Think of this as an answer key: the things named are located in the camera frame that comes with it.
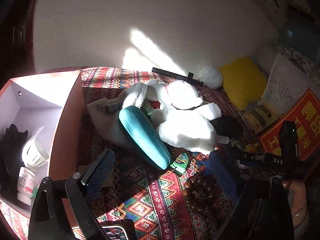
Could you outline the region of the teal glasses case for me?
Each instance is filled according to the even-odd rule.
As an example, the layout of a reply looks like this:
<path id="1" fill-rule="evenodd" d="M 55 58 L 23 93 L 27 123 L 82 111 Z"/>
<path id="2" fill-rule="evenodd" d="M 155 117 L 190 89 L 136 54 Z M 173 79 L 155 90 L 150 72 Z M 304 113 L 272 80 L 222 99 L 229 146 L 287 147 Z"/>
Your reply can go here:
<path id="1" fill-rule="evenodd" d="M 118 115 L 123 128 L 152 165 L 166 170 L 171 155 L 146 115 L 136 106 L 122 109 Z"/>

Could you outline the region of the beige knitted hat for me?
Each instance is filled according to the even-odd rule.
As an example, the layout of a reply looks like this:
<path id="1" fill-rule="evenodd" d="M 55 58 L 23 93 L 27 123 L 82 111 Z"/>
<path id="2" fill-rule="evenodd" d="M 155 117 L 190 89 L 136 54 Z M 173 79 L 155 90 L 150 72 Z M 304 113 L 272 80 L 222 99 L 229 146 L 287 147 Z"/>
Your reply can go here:
<path id="1" fill-rule="evenodd" d="M 135 150 L 134 142 L 119 121 L 119 111 L 122 108 L 123 100 L 100 99 L 86 105 L 95 129 L 99 135 L 107 142 L 114 144 L 127 151 Z"/>

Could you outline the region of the smartphone on gripper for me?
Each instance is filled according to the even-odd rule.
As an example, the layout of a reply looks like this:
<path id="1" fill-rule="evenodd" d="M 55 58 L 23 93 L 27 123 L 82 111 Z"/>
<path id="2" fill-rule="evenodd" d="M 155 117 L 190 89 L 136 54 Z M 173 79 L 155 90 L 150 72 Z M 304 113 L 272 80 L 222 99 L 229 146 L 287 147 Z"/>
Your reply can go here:
<path id="1" fill-rule="evenodd" d="M 107 220 L 100 225 L 110 239 L 137 240 L 135 225 L 131 219 Z"/>

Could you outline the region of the patterned red tablecloth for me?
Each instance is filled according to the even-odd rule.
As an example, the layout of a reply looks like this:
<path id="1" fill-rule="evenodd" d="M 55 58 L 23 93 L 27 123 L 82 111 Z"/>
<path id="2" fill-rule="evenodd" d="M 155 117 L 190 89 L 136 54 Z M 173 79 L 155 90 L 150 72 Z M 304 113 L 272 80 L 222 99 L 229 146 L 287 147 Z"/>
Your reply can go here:
<path id="1" fill-rule="evenodd" d="M 107 145 L 95 128 L 84 105 L 101 98 L 113 99 L 138 82 L 171 78 L 151 72 L 111 67 L 73 67 L 45 71 L 36 76 L 50 83 L 41 86 L 65 94 L 65 104 L 54 123 L 47 152 L 52 154 L 45 173 L 65 179 L 81 165 L 93 161 Z M 205 159 L 197 153 L 182 175 L 156 171 L 133 154 L 115 148 L 116 162 L 110 187 L 103 188 L 92 202 L 94 215 L 103 224 L 125 219 L 133 222 L 131 237 L 137 239 L 214 239 L 234 209 L 219 185 L 214 185 L 213 210 L 195 215 L 184 203 L 184 182 L 200 170 Z"/>

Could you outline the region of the brown cardboard piece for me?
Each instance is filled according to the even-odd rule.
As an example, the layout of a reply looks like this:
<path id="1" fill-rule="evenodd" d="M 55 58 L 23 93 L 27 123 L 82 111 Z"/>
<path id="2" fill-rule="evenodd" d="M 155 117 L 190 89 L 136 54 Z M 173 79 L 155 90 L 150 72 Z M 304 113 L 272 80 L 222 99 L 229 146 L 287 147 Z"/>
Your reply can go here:
<path id="1" fill-rule="evenodd" d="M 87 166 L 80 165 L 78 166 L 77 171 L 85 172 L 87 169 L 88 169 L 88 165 Z M 113 170 L 112 170 L 111 173 L 103 181 L 102 187 L 113 187 L 113 186 L 114 186 L 114 176 L 113 176 Z"/>

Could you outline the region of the white medicine bottle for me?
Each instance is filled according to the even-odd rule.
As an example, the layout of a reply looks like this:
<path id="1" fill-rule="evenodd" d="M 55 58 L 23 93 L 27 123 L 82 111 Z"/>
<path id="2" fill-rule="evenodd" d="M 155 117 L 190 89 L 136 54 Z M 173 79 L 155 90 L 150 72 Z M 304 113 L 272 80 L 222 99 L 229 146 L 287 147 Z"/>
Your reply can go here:
<path id="1" fill-rule="evenodd" d="M 31 206 L 34 191 L 35 174 L 25 167 L 21 167 L 17 182 L 17 199 L 25 205 Z"/>

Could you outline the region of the black metal rod tool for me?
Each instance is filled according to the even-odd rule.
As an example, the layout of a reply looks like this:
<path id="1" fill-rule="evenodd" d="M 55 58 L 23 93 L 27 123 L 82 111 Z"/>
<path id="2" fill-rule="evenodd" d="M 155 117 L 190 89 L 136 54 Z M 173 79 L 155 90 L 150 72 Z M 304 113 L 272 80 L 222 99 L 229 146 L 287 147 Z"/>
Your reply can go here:
<path id="1" fill-rule="evenodd" d="M 155 67 L 152 68 L 152 72 L 156 73 L 156 74 L 159 74 L 159 75 L 171 77 L 171 78 L 176 79 L 176 80 L 185 81 L 185 82 L 187 82 L 187 83 L 189 83 L 190 85 L 193 85 L 193 86 L 202 87 L 203 84 L 204 84 L 203 81 L 199 81 L 199 80 L 194 79 L 194 74 L 191 73 L 191 72 L 189 72 L 187 76 L 183 76 L 183 75 L 180 75 L 180 74 L 176 74 L 176 73 L 169 72 L 169 71 L 162 70 L 162 69 L 155 68 Z"/>

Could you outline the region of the yellow snack packet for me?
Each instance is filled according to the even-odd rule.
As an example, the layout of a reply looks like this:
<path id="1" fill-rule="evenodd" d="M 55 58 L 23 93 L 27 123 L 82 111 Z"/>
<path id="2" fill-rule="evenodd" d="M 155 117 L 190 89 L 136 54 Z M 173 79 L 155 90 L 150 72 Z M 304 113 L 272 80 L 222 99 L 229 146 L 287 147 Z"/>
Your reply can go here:
<path id="1" fill-rule="evenodd" d="M 245 112 L 242 116 L 246 124 L 255 132 L 255 134 L 259 134 L 279 119 L 277 110 L 268 104 L 261 104 L 254 107 L 250 111 Z"/>

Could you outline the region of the yellow fluffy cushion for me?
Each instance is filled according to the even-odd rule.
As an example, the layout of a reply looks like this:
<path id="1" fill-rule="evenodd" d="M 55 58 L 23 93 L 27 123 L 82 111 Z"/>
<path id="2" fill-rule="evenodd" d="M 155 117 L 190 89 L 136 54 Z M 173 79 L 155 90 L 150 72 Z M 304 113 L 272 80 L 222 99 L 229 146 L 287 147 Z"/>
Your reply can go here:
<path id="1" fill-rule="evenodd" d="M 224 91 L 231 103 L 241 111 L 259 101 L 265 91 L 267 77 L 248 56 L 225 64 L 219 71 L 223 75 Z"/>

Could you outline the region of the white fluffy ball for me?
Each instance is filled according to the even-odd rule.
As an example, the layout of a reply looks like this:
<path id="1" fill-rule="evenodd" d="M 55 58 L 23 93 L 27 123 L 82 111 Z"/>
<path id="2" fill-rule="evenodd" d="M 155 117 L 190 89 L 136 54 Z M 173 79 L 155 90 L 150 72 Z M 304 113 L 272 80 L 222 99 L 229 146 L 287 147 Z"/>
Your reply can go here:
<path id="1" fill-rule="evenodd" d="M 220 70 L 213 66 L 204 66 L 199 71 L 199 79 L 212 89 L 220 88 L 223 85 L 223 75 Z"/>

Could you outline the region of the white plush rabbit toy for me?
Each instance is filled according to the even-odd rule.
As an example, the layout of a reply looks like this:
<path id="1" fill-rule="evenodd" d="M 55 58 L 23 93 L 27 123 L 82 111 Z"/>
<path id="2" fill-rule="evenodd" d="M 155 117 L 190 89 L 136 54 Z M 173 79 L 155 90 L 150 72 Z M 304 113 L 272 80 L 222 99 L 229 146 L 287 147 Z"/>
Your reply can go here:
<path id="1" fill-rule="evenodd" d="M 222 116 L 219 106 L 205 103 L 195 87 L 181 80 L 136 83 L 119 95 L 122 108 L 136 106 L 146 115 L 160 139 L 173 147 L 210 154 L 218 144 L 229 143 L 219 135 L 213 120 Z"/>

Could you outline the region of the green snack packet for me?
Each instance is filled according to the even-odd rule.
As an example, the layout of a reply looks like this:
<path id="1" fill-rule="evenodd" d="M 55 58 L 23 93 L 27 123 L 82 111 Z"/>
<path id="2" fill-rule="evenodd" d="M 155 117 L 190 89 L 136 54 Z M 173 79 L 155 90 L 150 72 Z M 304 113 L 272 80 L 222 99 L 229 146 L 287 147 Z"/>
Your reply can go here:
<path id="1" fill-rule="evenodd" d="M 181 153 L 171 164 L 170 168 L 179 177 L 182 176 L 189 166 L 189 155 L 187 153 Z"/>

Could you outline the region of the red sign yellow characters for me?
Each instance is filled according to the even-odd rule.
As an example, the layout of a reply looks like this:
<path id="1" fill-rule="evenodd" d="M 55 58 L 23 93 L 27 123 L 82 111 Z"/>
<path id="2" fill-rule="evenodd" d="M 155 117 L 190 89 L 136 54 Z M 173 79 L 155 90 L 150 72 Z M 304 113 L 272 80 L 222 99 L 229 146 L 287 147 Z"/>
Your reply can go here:
<path id="1" fill-rule="evenodd" d="M 259 137 L 264 151 L 280 154 L 279 130 L 284 121 L 296 124 L 300 160 L 306 160 L 319 149 L 319 100 L 307 89 L 296 105 Z"/>

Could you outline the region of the black cloth item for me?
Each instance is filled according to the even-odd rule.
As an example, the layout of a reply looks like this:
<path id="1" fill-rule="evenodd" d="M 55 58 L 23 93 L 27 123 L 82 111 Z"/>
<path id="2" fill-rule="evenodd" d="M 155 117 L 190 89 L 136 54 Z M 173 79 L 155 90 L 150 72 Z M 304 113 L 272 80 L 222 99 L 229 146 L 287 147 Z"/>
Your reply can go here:
<path id="1" fill-rule="evenodd" d="M 5 130 L 1 140 L 1 195 L 16 198 L 17 181 L 22 161 L 22 147 L 28 131 L 19 132 L 15 124 Z"/>

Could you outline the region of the white LED light bulb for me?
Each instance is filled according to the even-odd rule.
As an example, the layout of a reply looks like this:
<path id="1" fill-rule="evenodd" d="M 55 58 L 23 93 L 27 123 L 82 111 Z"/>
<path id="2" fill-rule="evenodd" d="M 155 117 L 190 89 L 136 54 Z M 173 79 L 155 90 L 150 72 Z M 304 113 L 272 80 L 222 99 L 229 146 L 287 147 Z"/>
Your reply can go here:
<path id="1" fill-rule="evenodd" d="M 32 139 L 25 143 L 22 148 L 22 161 L 26 168 L 36 172 L 48 163 L 49 155 L 43 146 Z"/>

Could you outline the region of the white embroidered pillow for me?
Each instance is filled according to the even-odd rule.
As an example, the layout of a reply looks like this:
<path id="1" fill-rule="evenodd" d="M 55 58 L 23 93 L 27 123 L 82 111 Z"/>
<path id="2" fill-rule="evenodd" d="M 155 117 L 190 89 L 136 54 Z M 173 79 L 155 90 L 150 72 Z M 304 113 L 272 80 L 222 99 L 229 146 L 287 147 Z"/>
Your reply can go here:
<path id="1" fill-rule="evenodd" d="M 279 115 L 284 115 L 294 107 L 308 88 L 319 98 L 319 86 L 287 57 L 278 53 L 258 105 L 270 106 Z"/>

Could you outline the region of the white and red storage box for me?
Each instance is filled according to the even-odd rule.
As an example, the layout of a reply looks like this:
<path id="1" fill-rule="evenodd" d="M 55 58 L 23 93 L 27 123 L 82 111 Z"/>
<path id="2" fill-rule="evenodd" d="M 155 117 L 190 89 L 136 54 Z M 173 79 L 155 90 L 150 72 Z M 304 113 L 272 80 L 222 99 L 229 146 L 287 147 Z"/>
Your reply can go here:
<path id="1" fill-rule="evenodd" d="M 55 72 L 10 79 L 1 89 L 1 136 L 14 124 L 43 146 L 49 159 L 35 172 L 35 185 L 49 176 L 76 172 L 84 97 L 81 73 Z"/>

